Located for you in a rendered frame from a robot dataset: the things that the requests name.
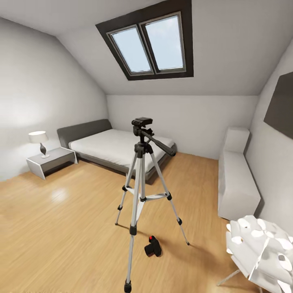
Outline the digital camera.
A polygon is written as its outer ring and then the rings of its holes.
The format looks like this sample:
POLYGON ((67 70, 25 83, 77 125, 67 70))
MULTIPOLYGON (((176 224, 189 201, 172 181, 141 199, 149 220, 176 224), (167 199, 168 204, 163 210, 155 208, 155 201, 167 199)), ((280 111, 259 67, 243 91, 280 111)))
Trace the digital camera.
POLYGON ((149 238, 149 244, 145 246, 145 253, 147 255, 150 255, 151 253, 154 253, 157 257, 161 255, 161 246, 159 245, 158 240, 155 238, 155 236, 152 236, 149 238))

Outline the camera tripod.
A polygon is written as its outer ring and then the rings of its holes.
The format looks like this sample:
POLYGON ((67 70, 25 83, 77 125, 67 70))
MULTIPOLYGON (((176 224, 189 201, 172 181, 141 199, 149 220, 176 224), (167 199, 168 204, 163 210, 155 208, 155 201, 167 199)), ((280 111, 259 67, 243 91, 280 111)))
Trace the camera tripod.
POLYGON ((149 128, 148 130, 145 129, 145 125, 152 124, 152 123, 153 123, 152 118, 136 118, 135 120, 133 120, 131 122, 131 124, 134 125, 133 132, 134 132, 135 136, 140 136, 140 142, 135 144, 135 149, 134 149, 133 157, 131 160, 131 166, 129 169, 127 180, 126 180, 125 185, 122 187, 122 190, 124 191, 124 195, 122 197, 121 205, 118 207, 119 213, 117 216, 117 221, 115 223, 115 225, 117 225, 119 217, 120 217, 120 212, 123 208, 123 203, 125 200, 126 192, 129 191, 133 194, 133 209, 132 209, 132 221, 131 221, 130 232, 129 232, 129 234, 131 236, 131 240, 130 240, 130 249, 129 249, 128 274, 127 274, 127 279, 125 281, 125 293, 130 293, 132 291, 132 287, 131 287, 132 284, 131 284, 130 277, 131 277, 131 264, 132 264, 132 255, 133 255, 134 235, 137 234, 137 223, 138 223, 139 217, 141 215, 143 205, 146 203, 146 201, 151 201, 151 200, 155 200, 155 199, 162 199, 162 198, 166 198, 170 201, 171 206, 173 208, 173 211, 177 217, 177 221, 179 223, 179 226, 181 227, 182 233, 184 234, 186 242, 189 245, 189 242, 188 242, 188 240, 185 236, 184 230, 182 228, 182 220, 178 217, 178 215, 176 213, 176 210, 175 210, 175 207, 174 207, 173 201, 172 201, 172 196, 166 187, 164 178, 161 174, 160 168, 157 164, 157 160, 154 156, 152 146, 149 144, 149 142, 152 140, 159 148, 164 150, 170 156, 175 156, 177 151, 174 151, 170 147, 166 146, 165 144, 163 144, 162 142, 160 142, 158 140, 155 140, 152 137, 152 136, 154 136, 153 130, 151 128, 149 128), (145 136, 147 138, 149 138, 149 140, 147 142, 144 141, 145 136), (145 158, 144 157, 145 157, 146 153, 150 153, 150 155, 152 157, 153 163, 157 169, 158 175, 159 175, 160 180, 163 184, 165 193, 150 195, 147 197, 145 196, 145 158), (132 172, 133 172, 136 160, 137 160, 136 179, 135 179, 135 188, 133 189, 132 187, 129 186, 129 183, 131 180, 131 176, 132 176, 132 172), (139 193, 140 185, 141 185, 141 193, 139 193))

